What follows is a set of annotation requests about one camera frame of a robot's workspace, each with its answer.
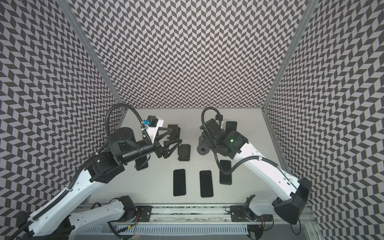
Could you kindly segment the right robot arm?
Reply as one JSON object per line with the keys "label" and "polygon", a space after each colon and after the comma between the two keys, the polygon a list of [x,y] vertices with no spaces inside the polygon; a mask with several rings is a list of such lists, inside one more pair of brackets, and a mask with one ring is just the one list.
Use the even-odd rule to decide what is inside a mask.
{"label": "right robot arm", "polygon": [[202,124],[200,130],[203,148],[213,151],[215,157],[222,155],[236,161],[230,170],[219,167],[221,173],[230,175],[238,167],[245,166],[273,190],[273,194],[266,198],[253,196],[246,201],[244,208],[248,216],[276,214],[291,225],[299,222],[313,186],[309,179],[298,179],[282,170],[246,137],[237,131],[226,133],[214,119]]}

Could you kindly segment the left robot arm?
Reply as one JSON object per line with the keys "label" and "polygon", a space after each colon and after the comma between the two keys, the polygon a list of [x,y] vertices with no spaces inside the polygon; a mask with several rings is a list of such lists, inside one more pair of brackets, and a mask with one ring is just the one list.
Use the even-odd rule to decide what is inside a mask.
{"label": "left robot arm", "polygon": [[130,196],[117,198],[110,204],[75,213],[75,209],[90,195],[111,182],[125,170],[125,165],[154,153],[168,158],[182,140],[168,140],[160,144],[172,129],[143,127],[144,138],[136,141],[132,129],[124,127],[107,137],[102,149],[87,160],[76,172],[69,186],[40,209],[18,216],[18,230],[10,236],[14,240],[25,233],[24,240],[70,240],[93,226],[111,222],[136,220],[139,213]]}

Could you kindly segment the black rectangular phone stand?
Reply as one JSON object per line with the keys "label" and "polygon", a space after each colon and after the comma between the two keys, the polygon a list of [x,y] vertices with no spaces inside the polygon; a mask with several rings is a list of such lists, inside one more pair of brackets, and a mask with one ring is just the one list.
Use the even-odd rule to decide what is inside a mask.
{"label": "black rectangular phone stand", "polygon": [[171,140],[180,140],[181,128],[178,125],[168,125],[168,128],[171,129],[168,139]]}

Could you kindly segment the black folding phone stand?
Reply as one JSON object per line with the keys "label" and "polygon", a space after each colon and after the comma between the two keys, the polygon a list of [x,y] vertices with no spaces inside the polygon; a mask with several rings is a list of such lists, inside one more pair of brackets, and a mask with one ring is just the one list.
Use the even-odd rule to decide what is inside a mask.
{"label": "black folding phone stand", "polygon": [[189,144],[182,144],[178,146],[178,160],[180,162],[189,162],[191,156],[191,146]]}

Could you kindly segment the grey round stand centre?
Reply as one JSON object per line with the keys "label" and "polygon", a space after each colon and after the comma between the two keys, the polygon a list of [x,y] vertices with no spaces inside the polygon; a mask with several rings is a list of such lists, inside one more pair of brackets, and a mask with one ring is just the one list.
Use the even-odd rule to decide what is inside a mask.
{"label": "grey round stand centre", "polygon": [[206,146],[203,146],[203,145],[198,145],[197,147],[197,152],[201,155],[201,156],[205,156],[207,155],[209,152],[210,152],[210,149]]}

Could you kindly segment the white ribbed vent strip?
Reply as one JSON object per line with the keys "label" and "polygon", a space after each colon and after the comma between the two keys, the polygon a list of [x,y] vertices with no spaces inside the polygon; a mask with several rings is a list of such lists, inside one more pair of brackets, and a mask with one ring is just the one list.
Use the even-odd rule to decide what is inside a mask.
{"label": "white ribbed vent strip", "polygon": [[247,235],[246,225],[139,225],[122,231],[118,227],[119,235],[143,236],[197,236],[197,235]]}

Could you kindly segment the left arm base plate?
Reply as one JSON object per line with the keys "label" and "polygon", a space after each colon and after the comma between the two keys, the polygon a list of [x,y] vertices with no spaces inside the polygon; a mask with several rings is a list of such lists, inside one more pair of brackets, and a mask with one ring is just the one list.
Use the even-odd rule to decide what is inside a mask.
{"label": "left arm base plate", "polygon": [[150,205],[136,206],[135,216],[138,217],[138,223],[147,223],[150,221],[153,207]]}

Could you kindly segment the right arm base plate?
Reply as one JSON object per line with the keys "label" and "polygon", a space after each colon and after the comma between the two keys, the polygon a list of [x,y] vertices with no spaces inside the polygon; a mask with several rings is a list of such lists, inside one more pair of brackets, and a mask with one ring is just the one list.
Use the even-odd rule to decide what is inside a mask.
{"label": "right arm base plate", "polygon": [[231,215],[232,222],[272,222],[273,215],[256,215],[249,208],[240,205],[232,205],[226,208]]}

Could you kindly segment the aluminium front rail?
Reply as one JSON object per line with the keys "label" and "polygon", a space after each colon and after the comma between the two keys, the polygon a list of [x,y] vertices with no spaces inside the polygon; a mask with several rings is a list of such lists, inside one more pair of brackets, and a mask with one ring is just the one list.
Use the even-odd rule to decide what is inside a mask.
{"label": "aluminium front rail", "polygon": [[[148,223],[167,223],[167,224],[199,224],[199,223],[244,223],[244,224],[253,224],[260,222],[232,222],[231,215],[226,211],[226,208],[232,205],[220,205],[220,204],[211,204],[211,205],[161,205],[161,204],[152,204],[153,207],[152,215]],[[263,222],[263,223],[275,223],[275,224],[286,224],[287,222],[277,214],[267,214],[273,215],[272,222]]]}

